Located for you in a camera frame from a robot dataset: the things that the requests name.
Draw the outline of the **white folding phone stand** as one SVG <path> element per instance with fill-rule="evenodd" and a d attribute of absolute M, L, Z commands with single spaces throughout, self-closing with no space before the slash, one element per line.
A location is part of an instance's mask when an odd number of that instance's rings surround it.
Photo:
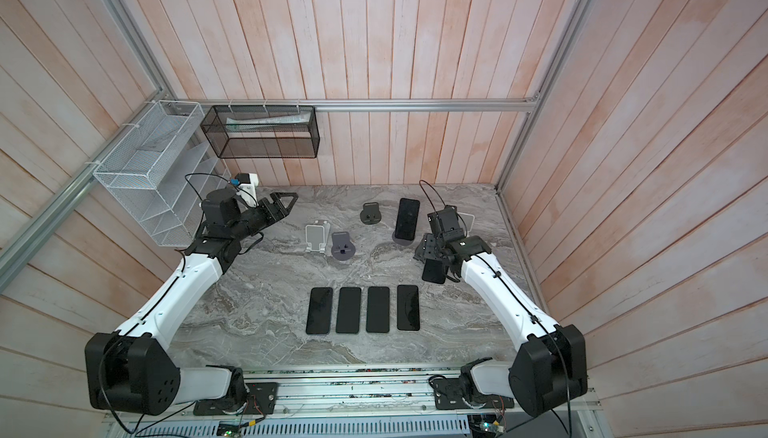
<path fill-rule="evenodd" d="M 475 221 L 475 216 L 468 213 L 459 212 L 458 213 L 460 217 L 460 221 L 462 222 L 464 229 L 467 234 L 469 234 L 472 231 L 473 224 Z"/>

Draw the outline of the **white phone front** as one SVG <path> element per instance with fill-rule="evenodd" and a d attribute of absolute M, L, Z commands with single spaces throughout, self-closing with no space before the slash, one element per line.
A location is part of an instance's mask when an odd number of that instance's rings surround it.
<path fill-rule="evenodd" d="M 400 331 L 420 330 L 419 288 L 416 285 L 397 286 L 397 328 Z"/>

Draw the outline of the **dark grey phone stand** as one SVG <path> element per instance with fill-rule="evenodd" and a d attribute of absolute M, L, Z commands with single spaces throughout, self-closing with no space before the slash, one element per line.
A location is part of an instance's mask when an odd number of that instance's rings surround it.
<path fill-rule="evenodd" d="M 378 224 L 382 219 L 380 206 L 378 202 L 367 202 L 363 204 L 360 212 L 360 221 L 365 225 Z"/>

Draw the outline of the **black phone stand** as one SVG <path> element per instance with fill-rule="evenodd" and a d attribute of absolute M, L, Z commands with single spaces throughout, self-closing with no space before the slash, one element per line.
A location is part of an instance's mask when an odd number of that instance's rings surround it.
<path fill-rule="evenodd" d="M 388 333 L 390 330 L 390 289 L 373 286 L 368 289 L 366 331 Z"/>

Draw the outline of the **green phone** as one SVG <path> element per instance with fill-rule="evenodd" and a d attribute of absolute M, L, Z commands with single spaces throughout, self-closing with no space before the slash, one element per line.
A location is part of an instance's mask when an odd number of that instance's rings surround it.
<path fill-rule="evenodd" d="M 339 291 L 336 327 L 337 334 L 358 334 L 360 330 L 362 290 L 360 287 L 342 287 Z"/>

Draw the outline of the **blue phone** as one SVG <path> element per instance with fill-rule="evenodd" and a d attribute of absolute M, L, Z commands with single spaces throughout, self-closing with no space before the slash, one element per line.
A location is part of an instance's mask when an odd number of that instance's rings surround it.
<path fill-rule="evenodd" d="M 308 335 L 326 335 L 330 332 L 333 289 L 315 287 L 310 292 L 305 331 Z"/>

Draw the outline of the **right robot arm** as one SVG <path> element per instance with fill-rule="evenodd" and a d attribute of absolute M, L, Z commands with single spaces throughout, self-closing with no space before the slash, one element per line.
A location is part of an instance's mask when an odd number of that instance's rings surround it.
<path fill-rule="evenodd" d="M 481 358 L 464 365 L 458 386 L 464 401 L 512 398 L 531 417 L 588 391 L 586 340 L 574 325 L 562 326 L 530 299 L 504 271 L 488 243 L 469 236 L 454 206 L 427 215 L 431 231 L 415 257 L 432 281 L 449 275 L 470 285 L 503 325 L 515 349 L 511 362 Z"/>

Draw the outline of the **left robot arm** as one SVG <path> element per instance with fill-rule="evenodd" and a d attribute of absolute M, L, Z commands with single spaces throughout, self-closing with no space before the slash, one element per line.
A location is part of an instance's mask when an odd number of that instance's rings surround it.
<path fill-rule="evenodd" d="M 86 344 L 90 404 L 95 409 L 158 416 L 169 407 L 206 402 L 225 414 L 241 412 L 249 390 L 240 368 L 180 368 L 167 350 L 189 312 L 243 252 L 247 238 L 261 241 L 286 218 L 295 192 L 273 192 L 242 207 L 233 188 L 202 200 L 202 221 L 172 276 L 132 317 Z"/>

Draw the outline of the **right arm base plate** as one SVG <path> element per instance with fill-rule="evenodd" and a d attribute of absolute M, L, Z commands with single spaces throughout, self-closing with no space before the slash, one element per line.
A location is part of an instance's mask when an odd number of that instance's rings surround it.
<path fill-rule="evenodd" d="M 505 411 L 515 407 L 512 398 L 472 392 L 461 377 L 448 378 L 444 375 L 433 375 L 428 378 L 427 383 L 433 391 L 434 405 L 438 410 L 492 409 Z"/>

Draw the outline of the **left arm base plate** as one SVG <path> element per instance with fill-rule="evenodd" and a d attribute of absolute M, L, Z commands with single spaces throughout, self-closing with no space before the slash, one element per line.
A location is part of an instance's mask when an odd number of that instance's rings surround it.
<path fill-rule="evenodd" d="M 200 400 L 194 408 L 195 416 L 214 415 L 271 415 L 274 413 L 279 384 L 255 382 L 238 385 L 223 398 Z"/>

